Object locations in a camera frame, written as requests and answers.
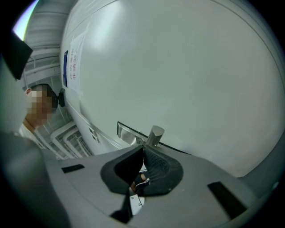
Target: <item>person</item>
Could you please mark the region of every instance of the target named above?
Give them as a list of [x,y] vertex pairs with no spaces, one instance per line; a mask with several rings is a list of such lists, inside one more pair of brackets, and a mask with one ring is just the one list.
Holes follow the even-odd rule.
[[39,147],[33,132],[51,119],[52,114],[56,112],[58,99],[55,92],[48,84],[38,84],[25,91],[28,96],[28,107],[25,119],[19,129],[19,133],[24,138],[34,141]]

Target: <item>paper sign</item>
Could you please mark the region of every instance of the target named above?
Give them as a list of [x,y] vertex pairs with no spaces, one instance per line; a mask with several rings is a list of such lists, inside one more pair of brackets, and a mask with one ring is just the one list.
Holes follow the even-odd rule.
[[81,94],[79,70],[84,38],[85,32],[80,34],[73,41],[71,41],[69,51],[68,87],[75,90],[79,94]]

